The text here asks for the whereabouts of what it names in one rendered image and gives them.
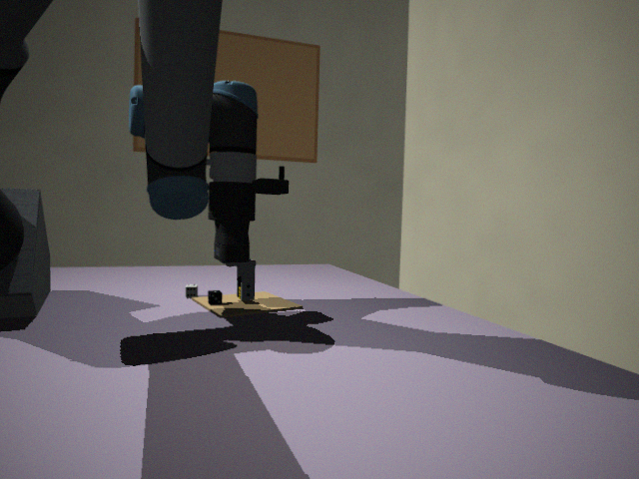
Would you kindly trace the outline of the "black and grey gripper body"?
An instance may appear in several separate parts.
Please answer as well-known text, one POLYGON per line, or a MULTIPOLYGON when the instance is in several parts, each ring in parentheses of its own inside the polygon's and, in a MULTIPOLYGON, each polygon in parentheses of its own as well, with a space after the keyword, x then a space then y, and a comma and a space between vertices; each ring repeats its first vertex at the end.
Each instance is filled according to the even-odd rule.
POLYGON ((214 152, 210 167, 209 220, 215 221, 215 255, 221 262, 250 261, 249 225, 255 220, 256 194, 289 193, 285 167, 279 179, 257 179, 257 156, 214 152))

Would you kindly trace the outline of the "tan flat mat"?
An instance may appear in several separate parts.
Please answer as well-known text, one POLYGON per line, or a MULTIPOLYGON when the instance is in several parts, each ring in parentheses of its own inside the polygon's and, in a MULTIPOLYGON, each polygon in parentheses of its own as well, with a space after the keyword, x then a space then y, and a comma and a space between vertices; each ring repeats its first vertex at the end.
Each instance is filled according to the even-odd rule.
POLYGON ((222 304, 210 305, 207 296, 192 300, 220 318, 303 308, 265 291, 255 292, 255 300, 240 300, 237 294, 223 295, 222 304))

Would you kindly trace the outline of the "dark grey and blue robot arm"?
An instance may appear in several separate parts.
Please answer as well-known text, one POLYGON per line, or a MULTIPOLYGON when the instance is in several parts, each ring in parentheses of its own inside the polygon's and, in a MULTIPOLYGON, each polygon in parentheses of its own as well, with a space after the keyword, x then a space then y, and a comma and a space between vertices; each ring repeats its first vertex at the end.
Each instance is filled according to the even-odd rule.
MULTIPOLYGON (((0 102, 29 58, 25 37, 52 1, 0 0, 0 102)), ((210 152, 257 153, 255 89, 214 84, 222 2, 138 0, 143 86, 130 92, 129 129, 145 139, 151 207, 170 220, 193 218, 209 202, 208 143, 210 152)), ((0 190, 0 270, 23 240, 21 216, 0 190)))

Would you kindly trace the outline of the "white die with black pips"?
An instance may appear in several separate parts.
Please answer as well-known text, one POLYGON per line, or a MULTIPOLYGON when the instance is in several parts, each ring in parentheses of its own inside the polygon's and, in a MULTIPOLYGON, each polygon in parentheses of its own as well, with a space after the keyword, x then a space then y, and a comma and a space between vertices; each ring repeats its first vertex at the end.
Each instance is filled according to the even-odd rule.
POLYGON ((186 297, 197 297, 197 295, 198 295, 198 286, 196 284, 187 284, 186 297))

